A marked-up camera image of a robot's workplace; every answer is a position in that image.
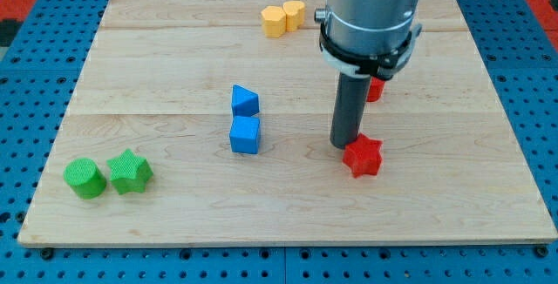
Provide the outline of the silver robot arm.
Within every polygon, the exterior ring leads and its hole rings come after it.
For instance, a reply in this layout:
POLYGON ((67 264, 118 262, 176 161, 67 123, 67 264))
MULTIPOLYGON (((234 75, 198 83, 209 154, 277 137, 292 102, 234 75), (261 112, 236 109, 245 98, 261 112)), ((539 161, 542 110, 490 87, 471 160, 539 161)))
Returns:
POLYGON ((315 11, 328 64, 354 78, 388 81, 408 63, 421 32, 418 0, 326 0, 315 11))

